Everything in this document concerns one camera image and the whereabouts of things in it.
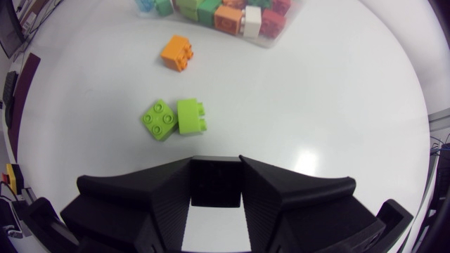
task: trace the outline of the white table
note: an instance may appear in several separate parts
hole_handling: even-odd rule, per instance
[[[63,2],[30,47],[41,63],[20,127],[25,180],[60,212],[84,174],[242,154],[311,176],[351,176],[374,214],[392,198],[416,215],[429,131],[405,52],[358,1],[304,3],[265,49],[198,25],[137,18],[127,1]],[[182,73],[159,58],[173,34],[193,45]],[[174,109],[197,98],[208,130],[155,141],[140,116],[159,98]],[[191,207],[184,249],[249,250],[243,209]]]

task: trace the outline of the wall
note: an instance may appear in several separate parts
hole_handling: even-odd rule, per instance
[[[427,0],[360,0],[403,46],[422,86],[428,114],[450,108],[450,50]]]

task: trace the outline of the green lego brick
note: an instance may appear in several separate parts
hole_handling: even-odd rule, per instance
[[[200,118],[205,115],[205,109],[202,103],[197,103],[197,99],[178,100],[176,108],[180,134],[192,134],[206,130],[206,121]]]
[[[248,5],[259,6],[262,9],[272,8],[272,0],[248,0]]]
[[[191,10],[197,10],[198,6],[204,0],[176,0],[176,4],[180,7],[189,8]]]
[[[170,0],[153,0],[153,3],[157,13],[161,16],[167,16],[174,12]]]
[[[191,20],[195,20],[198,21],[198,14],[197,14],[197,10],[191,10],[189,8],[185,8],[185,7],[181,7],[180,6],[180,13],[183,14],[183,16],[191,19]]]
[[[165,140],[176,130],[177,122],[178,117],[162,99],[158,100],[142,116],[142,123],[147,127],[153,137],[159,141]]]
[[[214,12],[222,4],[221,0],[205,0],[198,9],[198,21],[204,25],[214,27]]]

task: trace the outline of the red lego brick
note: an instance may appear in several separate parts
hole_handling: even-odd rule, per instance
[[[290,0],[274,0],[272,10],[284,16],[290,8]]]
[[[259,33],[275,39],[283,30],[285,24],[285,17],[274,11],[265,9],[262,13],[262,25]]]

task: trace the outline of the orange lego brick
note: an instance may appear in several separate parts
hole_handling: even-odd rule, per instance
[[[220,6],[214,13],[214,26],[218,30],[237,34],[240,30],[240,20],[242,17],[241,10],[228,6]]]
[[[247,5],[246,0],[222,0],[222,3],[225,6],[232,7],[232,8],[239,9],[239,10],[244,9],[245,6]]]
[[[182,71],[188,66],[188,60],[193,56],[192,46],[185,37],[174,35],[161,53],[166,67]]]

